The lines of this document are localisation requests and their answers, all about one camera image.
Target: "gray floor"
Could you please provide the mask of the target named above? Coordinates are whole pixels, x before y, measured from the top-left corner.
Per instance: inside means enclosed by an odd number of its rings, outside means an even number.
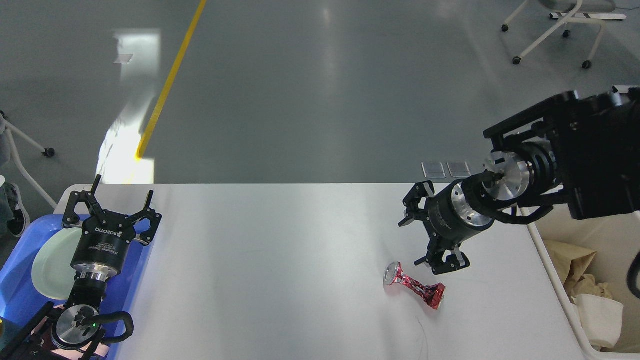
[[[115,122],[148,120],[198,3],[0,4],[0,108],[56,148],[47,160],[17,140],[55,199],[93,180]],[[628,19],[583,70],[596,28],[579,24],[511,64],[553,24],[534,2],[502,33],[518,3],[209,0],[145,155],[155,182],[411,183],[425,160],[479,170],[488,126],[565,90],[640,84],[640,10],[617,11]],[[113,64],[122,33],[152,51]],[[1,172],[32,218],[51,212],[13,164]]]

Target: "brown paper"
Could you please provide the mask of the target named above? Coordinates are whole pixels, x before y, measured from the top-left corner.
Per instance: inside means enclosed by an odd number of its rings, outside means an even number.
[[[576,297],[580,294],[589,294],[613,300],[613,295],[611,295],[608,287],[608,283],[597,284],[595,276],[584,274],[573,287],[569,296]]]
[[[564,290],[570,294],[596,256],[596,251],[551,240],[544,243]]]

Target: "person's leg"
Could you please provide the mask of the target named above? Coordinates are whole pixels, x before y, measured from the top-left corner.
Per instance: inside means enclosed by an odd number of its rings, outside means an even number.
[[[6,194],[9,208],[13,213],[13,219],[7,221],[6,226],[14,236],[22,236],[26,227],[31,223],[31,219],[29,218],[29,213],[24,209],[20,189],[16,184],[11,183],[5,183],[2,187]]]
[[[4,186],[0,186],[0,236],[9,231],[7,223],[13,220],[13,211],[9,205],[9,198],[6,196]]]
[[[11,145],[6,138],[6,124],[3,119],[0,119],[0,167],[7,164],[11,160]]]

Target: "black cable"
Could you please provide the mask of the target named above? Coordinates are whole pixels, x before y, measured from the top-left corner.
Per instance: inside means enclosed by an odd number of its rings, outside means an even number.
[[[631,263],[629,273],[627,274],[627,286],[629,287],[629,291],[631,291],[631,293],[634,294],[635,297],[640,299],[638,275],[640,275],[640,252],[638,252],[638,255],[636,256],[634,262]]]

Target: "yellow floor line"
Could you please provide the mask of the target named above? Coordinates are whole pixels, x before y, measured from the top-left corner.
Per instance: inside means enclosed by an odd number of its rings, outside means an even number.
[[[189,43],[191,42],[191,37],[193,36],[193,33],[198,26],[198,21],[200,20],[200,16],[202,15],[202,11],[204,10],[204,6],[206,4],[207,0],[200,0],[200,5],[198,5],[196,14],[193,16],[191,25],[189,25],[189,29],[187,30],[187,35],[184,35],[184,40],[182,41],[182,45],[180,46],[180,51],[178,51],[178,56],[176,56],[175,60],[173,61],[173,66],[171,67],[169,76],[164,82],[164,87],[162,89],[162,92],[160,93],[160,97],[158,98],[158,102],[156,103],[156,107],[154,108],[154,112],[151,114],[151,119],[149,119],[147,128],[142,134],[140,144],[138,144],[138,151],[136,152],[136,157],[138,159],[142,159],[142,157],[144,157],[145,155],[145,151],[147,150],[147,146],[149,145],[149,140],[151,140],[151,135],[156,129],[156,124],[158,123],[158,119],[160,118],[160,114],[162,113],[162,109],[164,108],[164,103],[166,102],[166,98],[169,97],[169,92],[171,92],[171,87],[173,86],[175,77],[178,74],[178,70],[180,70],[182,59],[184,58],[184,54],[187,52],[187,48],[189,47]]]

